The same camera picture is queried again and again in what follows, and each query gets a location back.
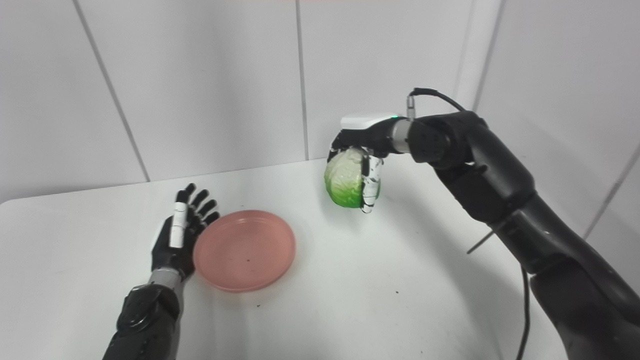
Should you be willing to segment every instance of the black cable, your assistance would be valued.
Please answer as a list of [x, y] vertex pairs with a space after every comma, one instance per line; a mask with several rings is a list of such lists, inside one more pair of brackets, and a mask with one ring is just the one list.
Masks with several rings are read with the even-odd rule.
[[524, 331], [522, 332], [522, 339], [520, 340], [520, 348], [518, 349], [518, 355], [516, 360], [522, 360], [524, 355], [524, 348], [527, 346], [527, 339], [529, 338], [529, 329], [531, 328], [531, 316], [529, 314], [529, 276], [527, 271], [522, 269], [522, 282], [524, 283]]
[[454, 108], [458, 109], [458, 111], [465, 111], [462, 105], [458, 104], [454, 99], [451, 99], [450, 97], [444, 94], [441, 94], [438, 90], [435, 90], [435, 89], [414, 88], [413, 91], [409, 93], [409, 96], [416, 96], [416, 95], [428, 95], [428, 96], [439, 97], [442, 100], [451, 104], [451, 106], [453, 106]]

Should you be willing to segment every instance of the white tile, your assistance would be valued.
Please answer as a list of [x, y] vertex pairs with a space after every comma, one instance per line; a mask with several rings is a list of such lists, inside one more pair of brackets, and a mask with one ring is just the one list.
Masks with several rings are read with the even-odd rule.
[[[327, 155], [340, 118], [404, 113], [416, 86], [452, 95], [472, 1], [302, 1], [301, 26], [311, 158]], [[419, 114], [452, 108], [418, 102]]]
[[153, 180], [304, 160], [293, 1], [80, 3]]
[[579, 234], [637, 145], [640, 3], [507, 1], [478, 113]]
[[71, 1], [0, 2], [0, 202], [144, 181]]
[[640, 293], [640, 164], [629, 173], [600, 221], [589, 243]]

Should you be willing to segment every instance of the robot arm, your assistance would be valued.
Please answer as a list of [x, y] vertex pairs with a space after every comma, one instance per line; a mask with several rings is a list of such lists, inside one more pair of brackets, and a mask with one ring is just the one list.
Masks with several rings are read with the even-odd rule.
[[189, 204], [195, 185], [178, 192], [172, 217], [164, 221], [152, 250], [151, 278], [124, 300], [122, 312], [102, 360], [169, 360], [173, 333], [180, 315], [175, 289], [194, 271], [193, 247], [200, 233], [220, 217], [207, 216], [215, 200], [202, 190]]
[[640, 298], [545, 204], [531, 173], [475, 113], [389, 118], [342, 130], [332, 152], [336, 145], [429, 163], [467, 213], [533, 274], [532, 291], [570, 360], [640, 358]]

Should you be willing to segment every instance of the cabbage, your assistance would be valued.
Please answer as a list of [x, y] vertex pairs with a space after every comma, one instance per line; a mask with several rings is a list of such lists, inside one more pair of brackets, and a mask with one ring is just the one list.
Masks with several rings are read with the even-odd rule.
[[365, 152], [351, 147], [326, 165], [324, 185], [331, 200], [343, 208], [359, 208], [362, 199], [362, 160]]

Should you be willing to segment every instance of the white table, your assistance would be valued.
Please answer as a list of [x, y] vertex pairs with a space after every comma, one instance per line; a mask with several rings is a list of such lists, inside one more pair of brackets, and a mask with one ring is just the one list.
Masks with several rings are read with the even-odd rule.
[[[334, 205], [324, 160], [63, 193], [0, 206], [0, 357], [100, 359], [177, 190], [221, 213], [262, 209], [297, 241], [266, 289], [184, 288], [178, 359], [513, 359], [523, 326], [518, 263], [470, 219], [428, 165], [393, 156], [372, 214]], [[525, 358], [566, 359], [532, 302]]]

